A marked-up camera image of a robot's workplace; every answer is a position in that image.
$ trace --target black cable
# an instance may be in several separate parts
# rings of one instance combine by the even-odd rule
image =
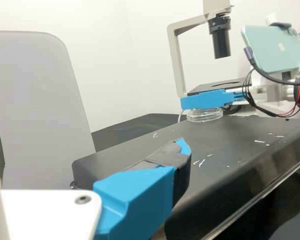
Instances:
[[[263,77],[265,77],[266,79],[275,82],[277,84],[282,84],[282,85],[292,85],[292,86],[300,86],[300,82],[290,82],[290,81],[282,81],[278,78],[272,77],[270,75],[268,75],[265,71],[262,71],[255,63],[251,64],[254,69]]]
[[[250,64],[253,66],[253,68],[261,75],[263,76],[264,78],[272,81],[272,82],[275,82],[277,84],[282,84],[282,85],[291,85],[291,86],[300,86],[300,82],[290,82],[290,81],[283,81],[281,79],[278,79],[278,78],[275,78],[275,77],[272,77],[270,76],[269,74],[267,74],[265,71],[261,70],[257,64],[256,64],[256,61],[254,59],[254,54],[253,54],[253,51],[252,51],[252,48],[251,47],[245,47],[244,49],[244,53],[246,55],[246,57],[248,58]]]
[[[252,75],[252,72],[254,71],[255,69],[252,69],[248,74],[247,76],[245,77],[244,81],[243,81],[243,84],[242,84],[242,95],[244,96],[244,98],[247,100],[247,102],[254,108],[258,109],[259,111],[267,114],[268,116],[270,117],[278,117],[278,118],[291,118],[293,116],[295,116],[296,114],[298,114],[300,112],[300,107],[299,109],[295,111],[298,103],[296,102],[294,107],[292,108],[292,112],[290,114],[287,114],[287,115],[280,115],[280,114],[277,114],[277,113],[274,113],[274,112],[271,112],[263,107],[260,107],[256,104],[252,94],[250,93],[250,85],[251,85],[251,75]]]

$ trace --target gray panel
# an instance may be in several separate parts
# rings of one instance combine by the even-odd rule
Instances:
[[[55,36],[0,31],[0,136],[4,188],[68,188],[71,163],[95,152],[67,49]]]

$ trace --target white speck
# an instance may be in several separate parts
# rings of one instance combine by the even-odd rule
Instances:
[[[202,160],[202,162],[199,163],[199,168],[201,168],[201,165],[205,162],[205,159]]]

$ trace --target cable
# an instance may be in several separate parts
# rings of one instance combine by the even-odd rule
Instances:
[[[250,64],[253,66],[253,68],[261,75],[263,76],[264,78],[272,81],[272,82],[275,82],[277,84],[282,84],[282,85],[291,85],[291,86],[300,86],[300,82],[290,82],[290,81],[283,81],[281,79],[278,79],[278,78],[275,78],[275,77],[272,77],[270,76],[269,74],[267,74],[265,71],[261,70],[257,64],[256,64],[256,61],[254,59],[254,54],[253,54],[253,51],[252,51],[252,48],[251,47],[245,47],[244,49],[244,53],[246,55],[246,57],[248,58]]]
[[[179,117],[178,117],[178,123],[180,123],[180,121],[181,121],[181,116],[182,116],[182,114],[184,113],[184,111],[185,111],[185,110],[182,110],[182,111],[180,112]]]
[[[293,108],[285,113],[282,114],[277,114],[274,112],[271,112],[265,108],[262,108],[260,106],[258,106],[252,96],[252,94],[250,93],[250,85],[251,85],[251,76],[252,76],[252,72],[255,69],[252,69],[251,71],[249,71],[249,73],[247,74],[247,76],[245,77],[243,84],[242,84],[242,95],[244,96],[244,98],[247,100],[247,102],[254,108],[258,109],[259,111],[267,114],[268,116],[271,117],[279,117],[279,118],[290,118],[295,116],[296,114],[298,114],[300,112],[300,105],[298,106],[299,109],[295,112],[297,105],[299,104],[299,100],[300,100],[300,86],[298,88],[298,92],[297,92],[297,99],[295,100],[295,104],[293,106]]]
[[[300,86],[300,82],[282,81],[280,79],[277,79],[275,77],[268,75],[266,72],[262,71],[255,63],[252,64],[252,66],[261,76],[265,77],[266,79],[268,79],[272,82],[275,82],[277,84],[282,84],[282,85]]]

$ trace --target black platform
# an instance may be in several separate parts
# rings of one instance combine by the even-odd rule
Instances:
[[[300,164],[300,120],[229,116],[205,124],[184,121],[77,160],[74,180],[90,189],[179,137],[191,146],[193,164],[206,161],[192,165],[189,189],[165,225],[168,239],[205,236]]]

